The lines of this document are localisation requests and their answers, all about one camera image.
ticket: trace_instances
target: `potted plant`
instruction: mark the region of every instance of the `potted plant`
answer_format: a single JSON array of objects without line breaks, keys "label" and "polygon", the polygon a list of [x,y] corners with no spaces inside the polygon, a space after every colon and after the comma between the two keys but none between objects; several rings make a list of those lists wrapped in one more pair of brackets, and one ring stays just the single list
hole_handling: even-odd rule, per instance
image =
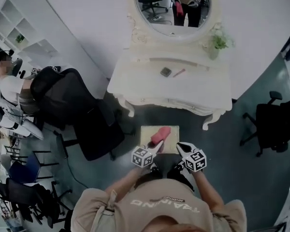
[{"label": "potted plant", "polygon": [[16,37],[15,40],[16,40],[17,43],[20,44],[20,43],[22,43],[22,41],[24,40],[24,38],[25,38],[25,37],[20,33],[20,34]]},{"label": "potted plant", "polygon": [[211,60],[214,60],[218,57],[219,50],[227,48],[227,42],[222,36],[214,35],[212,38],[212,44],[208,51],[208,56]]},{"label": "potted plant", "polygon": [[221,49],[229,47],[231,44],[234,46],[233,40],[224,33],[221,23],[216,23],[214,28],[211,30],[211,40],[208,47],[208,56],[211,60],[215,60]]}]

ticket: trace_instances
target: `round mirror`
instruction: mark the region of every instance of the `round mirror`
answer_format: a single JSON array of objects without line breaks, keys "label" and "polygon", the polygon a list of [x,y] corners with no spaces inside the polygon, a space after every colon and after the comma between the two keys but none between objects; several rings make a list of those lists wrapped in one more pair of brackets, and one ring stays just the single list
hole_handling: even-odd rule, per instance
[{"label": "round mirror", "polygon": [[136,0],[143,18],[169,36],[195,34],[209,18],[211,0]]}]

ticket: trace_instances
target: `gray floor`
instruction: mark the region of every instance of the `gray floor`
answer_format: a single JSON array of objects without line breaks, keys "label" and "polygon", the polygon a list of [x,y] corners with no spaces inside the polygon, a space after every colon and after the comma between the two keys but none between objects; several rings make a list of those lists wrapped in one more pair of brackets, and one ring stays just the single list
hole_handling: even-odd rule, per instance
[{"label": "gray floor", "polygon": [[[128,113],[123,111],[123,130],[128,131],[135,126],[137,133],[134,137],[127,136],[114,150],[116,161],[110,161],[109,155],[95,161],[86,161],[79,146],[75,145],[68,148],[69,165],[79,181],[91,188],[104,189],[133,167],[130,163],[130,151],[139,142],[141,125],[179,125],[180,140],[194,143],[206,153],[208,166],[204,172],[224,201],[243,201],[248,231],[269,227],[278,217],[290,186],[290,142],[288,151],[278,154],[267,149],[260,158],[255,157],[259,150],[257,139],[244,147],[240,147],[239,142],[243,136],[255,130],[248,120],[242,119],[242,114],[249,112],[254,115],[258,103],[269,101],[271,90],[281,92],[283,102],[290,100],[290,79],[281,57],[274,60],[230,112],[210,125],[209,131],[202,130],[204,117],[186,110],[151,105],[136,107],[134,118],[129,118]],[[105,100],[113,109],[119,107],[111,95],[107,94]],[[73,189],[69,198],[75,203],[85,188],[73,180],[67,160],[58,152],[55,136],[50,131],[52,128],[49,125],[45,127],[45,140],[26,139],[22,150],[24,153],[31,150],[51,150],[52,154],[44,154],[43,161],[48,163],[56,160],[60,163],[48,168],[60,182],[62,189]],[[67,128],[63,135],[65,139],[75,138],[72,128]],[[170,161],[175,159],[172,156],[164,159],[164,162]]]}]

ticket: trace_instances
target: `pink sponge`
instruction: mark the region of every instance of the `pink sponge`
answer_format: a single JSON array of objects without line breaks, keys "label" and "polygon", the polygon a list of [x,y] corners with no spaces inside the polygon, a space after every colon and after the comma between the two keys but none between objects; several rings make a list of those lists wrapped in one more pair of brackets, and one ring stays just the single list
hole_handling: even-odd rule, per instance
[{"label": "pink sponge", "polygon": [[171,133],[171,127],[164,126],[159,129],[159,131],[151,136],[151,141],[153,142],[154,145],[157,145],[160,143],[160,141],[164,140],[170,135]]}]

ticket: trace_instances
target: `pink pen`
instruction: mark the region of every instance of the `pink pen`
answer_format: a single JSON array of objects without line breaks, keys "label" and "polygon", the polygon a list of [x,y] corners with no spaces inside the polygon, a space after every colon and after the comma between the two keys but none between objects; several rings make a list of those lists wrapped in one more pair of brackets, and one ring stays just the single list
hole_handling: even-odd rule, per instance
[{"label": "pink pen", "polygon": [[183,73],[185,71],[185,69],[182,69],[181,71],[177,72],[173,77],[176,77],[177,75]]}]

